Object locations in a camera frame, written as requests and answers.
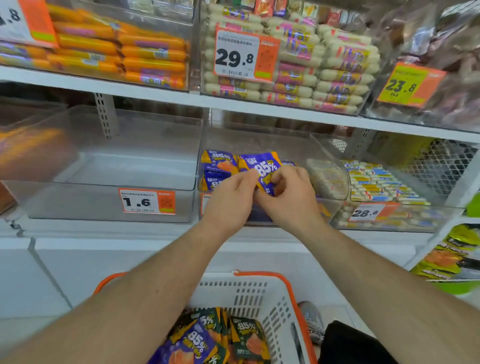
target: shelf bracket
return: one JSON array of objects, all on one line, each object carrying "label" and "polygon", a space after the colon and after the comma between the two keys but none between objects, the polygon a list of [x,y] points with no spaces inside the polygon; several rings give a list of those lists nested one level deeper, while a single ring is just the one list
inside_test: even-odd
[{"label": "shelf bracket", "polygon": [[120,135],[117,113],[115,112],[115,104],[113,96],[107,94],[95,93],[96,109],[98,117],[102,124],[103,135],[107,139],[112,139]]}]

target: hand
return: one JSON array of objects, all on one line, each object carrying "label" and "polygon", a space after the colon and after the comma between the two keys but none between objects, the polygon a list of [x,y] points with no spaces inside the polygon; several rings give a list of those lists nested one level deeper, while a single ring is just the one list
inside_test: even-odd
[{"label": "hand", "polygon": [[252,211],[258,176],[257,170],[240,172],[215,187],[201,223],[210,231],[219,232],[223,242],[245,225]]},{"label": "hand", "polygon": [[282,166],[271,181],[276,184],[276,197],[258,190],[255,192],[255,201],[275,224],[298,239],[307,230],[324,224],[315,190],[305,168]]}]

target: tile grout line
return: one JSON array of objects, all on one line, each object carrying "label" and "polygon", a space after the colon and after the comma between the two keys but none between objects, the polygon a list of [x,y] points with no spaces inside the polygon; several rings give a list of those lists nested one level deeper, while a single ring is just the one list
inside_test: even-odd
[{"label": "tile grout line", "polygon": [[62,289],[61,289],[60,285],[58,284],[58,282],[56,281],[56,279],[53,277],[53,275],[50,273],[50,271],[48,270],[45,263],[42,261],[42,259],[38,255],[38,253],[35,251],[35,239],[34,238],[31,238],[31,240],[30,240],[30,245],[28,246],[28,251],[32,255],[35,262],[38,264],[40,269],[45,273],[47,278],[50,280],[50,283],[53,285],[53,287],[55,287],[55,289],[57,290],[59,295],[65,300],[67,306],[72,310],[73,305],[70,302],[70,300],[68,299],[67,295],[62,291]]}]

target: person's left hand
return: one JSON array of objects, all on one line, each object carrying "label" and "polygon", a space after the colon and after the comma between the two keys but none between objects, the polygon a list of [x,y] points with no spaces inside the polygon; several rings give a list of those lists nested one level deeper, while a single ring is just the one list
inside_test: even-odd
[{"label": "person's left hand", "polygon": [[220,233],[223,242],[245,225],[252,210],[258,176],[254,169],[240,172],[215,187],[200,223],[212,233]]}]

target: forearm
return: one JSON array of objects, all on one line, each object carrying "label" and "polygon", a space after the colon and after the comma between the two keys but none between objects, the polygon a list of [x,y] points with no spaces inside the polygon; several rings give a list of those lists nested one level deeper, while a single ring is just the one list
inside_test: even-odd
[{"label": "forearm", "polygon": [[145,364],[224,237],[201,223],[20,346],[2,364]]},{"label": "forearm", "polygon": [[480,312],[317,224],[300,240],[399,363],[474,363]]}]

